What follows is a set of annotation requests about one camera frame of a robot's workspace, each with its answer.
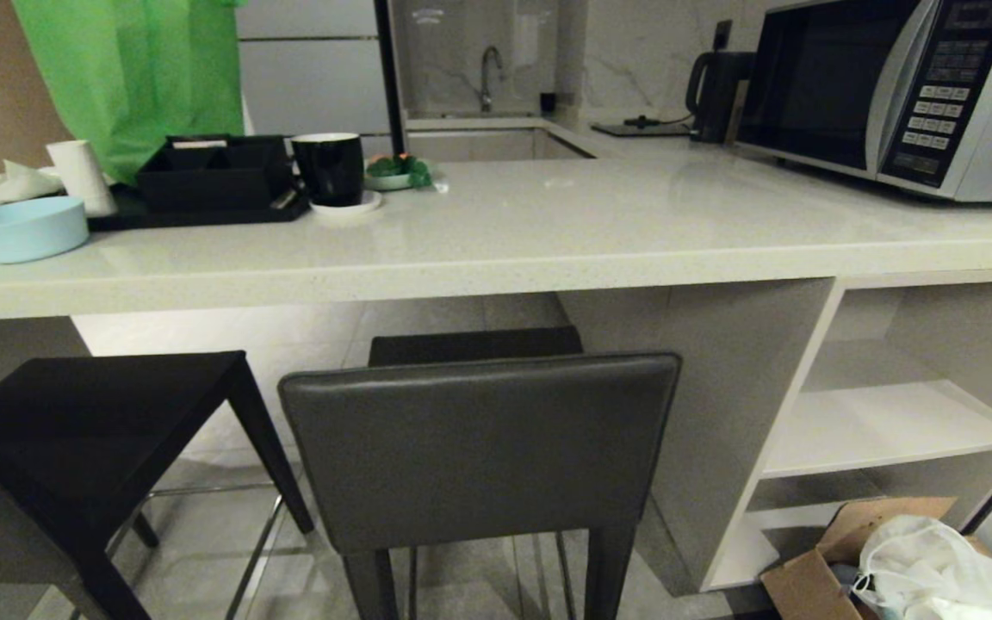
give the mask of microwave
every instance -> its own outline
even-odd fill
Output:
[[[767,12],[737,142],[958,202],[992,202],[992,0]]]

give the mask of green plant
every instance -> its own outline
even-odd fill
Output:
[[[378,156],[366,166],[366,174],[371,177],[396,177],[408,174],[408,182],[414,188],[425,188],[431,184],[431,172],[420,158],[401,153],[398,156]]]

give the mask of green bag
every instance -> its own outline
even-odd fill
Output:
[[[169,134],[243,134],[244,0],[13,0],[64,126],[134,184]]]

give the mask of microwave control panel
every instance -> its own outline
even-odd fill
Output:
[[[992,0],[942,3],[881,172],[939,188],[992,66]]]

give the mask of black mug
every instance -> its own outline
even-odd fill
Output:
[[[324,207],[361,203],[365,162],[357,133],[308,133],[290,142],[308,199]]]

